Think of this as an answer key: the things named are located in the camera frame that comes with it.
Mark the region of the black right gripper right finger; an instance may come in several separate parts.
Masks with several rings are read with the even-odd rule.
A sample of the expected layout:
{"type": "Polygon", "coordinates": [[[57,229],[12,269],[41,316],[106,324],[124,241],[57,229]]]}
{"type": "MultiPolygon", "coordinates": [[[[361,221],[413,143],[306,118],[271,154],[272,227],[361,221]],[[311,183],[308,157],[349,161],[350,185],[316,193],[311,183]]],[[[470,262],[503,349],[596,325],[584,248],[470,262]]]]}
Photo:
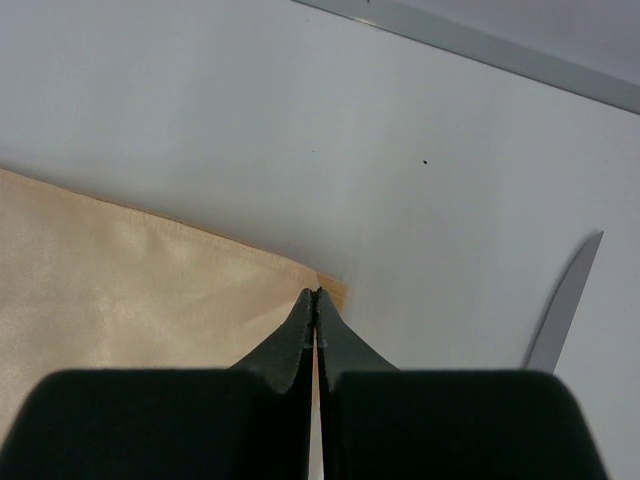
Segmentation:
{"type": "Polygon", "coordinates": [[[580,407],[527,370],[401,370],[314,296],[329,479],[603,479],[580,407]]]}

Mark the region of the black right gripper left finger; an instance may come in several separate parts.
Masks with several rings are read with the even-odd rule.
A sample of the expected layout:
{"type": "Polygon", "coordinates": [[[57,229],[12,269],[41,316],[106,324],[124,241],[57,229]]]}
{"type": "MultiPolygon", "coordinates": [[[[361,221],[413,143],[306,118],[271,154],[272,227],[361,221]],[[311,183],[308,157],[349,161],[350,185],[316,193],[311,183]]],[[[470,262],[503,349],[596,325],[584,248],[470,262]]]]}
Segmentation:
{"type": "Polygon", "coordinates": [[[5,479],[304,479],[317,295],[224,368],[43,378],[1,448],[5,479]]]}

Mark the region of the knife with green handle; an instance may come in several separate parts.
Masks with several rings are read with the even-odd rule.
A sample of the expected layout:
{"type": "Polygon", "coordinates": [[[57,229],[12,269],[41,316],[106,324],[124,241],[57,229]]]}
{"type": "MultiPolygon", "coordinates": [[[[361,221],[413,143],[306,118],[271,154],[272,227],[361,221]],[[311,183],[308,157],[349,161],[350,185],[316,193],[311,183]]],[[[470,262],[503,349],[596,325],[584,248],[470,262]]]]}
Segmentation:
{"type": "Polygon", "coordinates": [[[603,237],[603,231],[591,234],[568,262],[525,353],[524,369],[555,371],[603,237]]]}

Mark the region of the peach cloth napkin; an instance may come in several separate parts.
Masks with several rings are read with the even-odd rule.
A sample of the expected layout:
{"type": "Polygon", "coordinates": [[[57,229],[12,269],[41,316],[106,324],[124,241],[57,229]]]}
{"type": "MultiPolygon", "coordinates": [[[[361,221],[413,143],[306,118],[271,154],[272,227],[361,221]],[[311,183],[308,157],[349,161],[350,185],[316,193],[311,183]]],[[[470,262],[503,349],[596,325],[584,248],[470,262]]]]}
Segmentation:
{"type": "Polygon", "coordinates": [[[3,171],[1,448],[52,373],[228,368],[322,288],[343,305],[342,284],[288,258],[3,171]]]}

